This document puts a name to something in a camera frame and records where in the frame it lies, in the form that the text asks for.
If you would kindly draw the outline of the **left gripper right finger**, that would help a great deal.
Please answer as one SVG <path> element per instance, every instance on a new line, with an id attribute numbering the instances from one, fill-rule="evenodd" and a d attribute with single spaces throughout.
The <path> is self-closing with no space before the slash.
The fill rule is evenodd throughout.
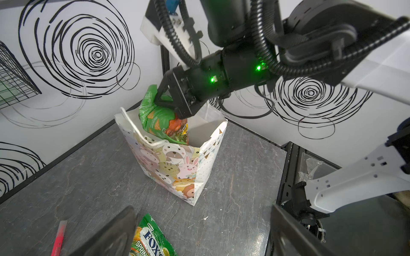
<path id="1" fill-rule="evenodd" d="M 273 250 L 278 256 L 286 255 L 283 238 L 289 240 L 301 256 L 334 255 L 331 250 L 321 245 L 317 238 L 278 205 L 272 206 L 270 237 L 273 242 Z"/>

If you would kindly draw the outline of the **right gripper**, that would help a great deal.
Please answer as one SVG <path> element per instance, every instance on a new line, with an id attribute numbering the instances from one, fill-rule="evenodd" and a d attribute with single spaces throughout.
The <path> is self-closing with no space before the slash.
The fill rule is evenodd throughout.
<path id="1" fill-rule="evenodd" d="M 174 111 L 180 119 L 194 116 L 208 100 L 224 99 L 231 95 L 223 52 L 217 51 L 196 68 L 182 66 L 167 71 L 158 86 L 154 103 Z"/>

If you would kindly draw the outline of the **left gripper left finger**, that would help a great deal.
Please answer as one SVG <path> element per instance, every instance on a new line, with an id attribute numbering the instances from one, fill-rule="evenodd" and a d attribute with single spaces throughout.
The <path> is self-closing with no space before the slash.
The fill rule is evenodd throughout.
<path id="1" fill-rule="evenodd" d="M 126 207 L 71 255 L 127 256 L 137 228 L 136 220 L 134 208 Z"/>

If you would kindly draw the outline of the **green Fox's candy bag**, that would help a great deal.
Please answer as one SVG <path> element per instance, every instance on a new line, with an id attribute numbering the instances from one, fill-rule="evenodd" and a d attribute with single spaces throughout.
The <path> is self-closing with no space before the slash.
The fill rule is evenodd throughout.
<path id="1" fill-rule="evenodd" d="M 138 223 L 129 256 L 176 256 L 172 244 L 165 238 L 162 230 L 147 213 Z"/>

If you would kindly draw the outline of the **green orange snack bag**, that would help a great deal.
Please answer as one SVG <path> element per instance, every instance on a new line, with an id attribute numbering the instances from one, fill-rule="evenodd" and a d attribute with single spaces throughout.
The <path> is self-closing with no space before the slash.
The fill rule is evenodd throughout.
<path id="1" fill-rule="evenodd" d="M 187 145 L 188 121 L 180 119 L 173 110 L 154 103 L 158 88 L 150 85 L 139 107 L 139 119 L 144 130 L 174 144 Z"/>

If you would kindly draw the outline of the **white patterned paper bag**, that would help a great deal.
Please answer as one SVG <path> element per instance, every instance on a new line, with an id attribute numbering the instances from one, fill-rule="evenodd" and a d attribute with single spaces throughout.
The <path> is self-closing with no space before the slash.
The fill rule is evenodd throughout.
<path id="1" fill-rule="evenodd" d="M 210 104 L 188 118 L 188 145 L 173 144 L 147 133 L 139 110 L 114 116 L 145 175 L 190 205 L 195 205 L 210 177 L 227 128 L 227 119 Z"/>

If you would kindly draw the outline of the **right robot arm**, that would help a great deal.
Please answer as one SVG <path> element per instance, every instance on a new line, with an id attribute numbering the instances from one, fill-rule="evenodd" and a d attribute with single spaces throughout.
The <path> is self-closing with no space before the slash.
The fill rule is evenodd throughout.
<path id="1" fill-rule="evenodd" d="M 212 98 L 227 98 L 232 92 L 273 84 L 277 79 L 308 76 L 329 83 L 326 73 L 336 73 L 340 82 L 345 68 L 354 68 L 370 52 L 410 27 L 408 17 L 393 20 L 380 31 L 347 43 L 338 33 L 355 36 L 358 22 L 323 25 L 301 34 L 284 29 L 274 1 L 251 1 L 250 12 L 242 15 L 243 33 L 235 33 L 222 51 L 203 57 L 202 33 L 194 29 L 184 1 L 177 7 L 183 31 L 189 35 L 195 55 L 184 48 L 165 1 L 151 1 L 155 25 L 164 30 L 182 67 L 167 71 L 155 103 L 173 111 L 180 119 L 194 116 Z M 291 189 L 286 210 L 299 220 L 325 218 L 335 210 L 410 187 L 410 122 L 405 120 L 387 142 L 358 162 L 318 180 L 302 181 Z"/>

